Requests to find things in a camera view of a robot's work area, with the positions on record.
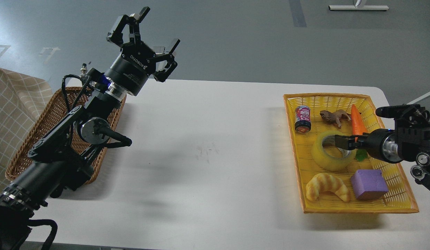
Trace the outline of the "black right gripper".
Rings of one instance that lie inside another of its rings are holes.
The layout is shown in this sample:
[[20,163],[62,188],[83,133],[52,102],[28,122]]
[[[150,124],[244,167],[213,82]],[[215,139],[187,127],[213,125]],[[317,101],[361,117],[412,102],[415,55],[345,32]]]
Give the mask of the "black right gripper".
[[395,130],[376,129],[364,135],[334,135],[335,146],[352,151],[364,149],[375,159],[396,164],[402,161],[398,154],[398,144],[395,142]]

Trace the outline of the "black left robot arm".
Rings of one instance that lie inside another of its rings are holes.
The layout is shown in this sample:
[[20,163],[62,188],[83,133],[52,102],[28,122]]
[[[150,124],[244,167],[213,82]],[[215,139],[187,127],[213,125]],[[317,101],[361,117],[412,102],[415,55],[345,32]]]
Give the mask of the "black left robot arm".
[[65,76],[81,81],[79,94],[69,104],[61,84],[66,116],[31,147],[30,166],[0,192],[0,250],[20,249],[38,226],[51,227],[42,244],[43,250],[50,249],[58,225],[51,219],[32,219],[34,212],[47,206],[48,197],[57,198],[64,189],[75,191],[90,180],[92,163],[103,149],[132,144],[111,128],[108,117],[126,95],[137,95],[150,76],[164,82],[177,67],[173,52],[179,39],[161,53],[142,41],[139,24],[149,11],[144,7],[117,18],[106,39],[120,47],[120,53],[105,73],[93,68],[81,76]]

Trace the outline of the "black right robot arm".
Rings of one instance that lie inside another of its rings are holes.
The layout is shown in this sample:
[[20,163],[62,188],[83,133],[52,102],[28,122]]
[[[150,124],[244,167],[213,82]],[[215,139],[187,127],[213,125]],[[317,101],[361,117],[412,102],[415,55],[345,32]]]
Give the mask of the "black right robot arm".
[[430,191],[430,113],[420,104],[403,104],[377,108],[376,115],[392,118],[393,130],[379,128],[362,135],[335,135],[341,149],[364,149],[370,157],[396,164],[414,162],[411,176]]

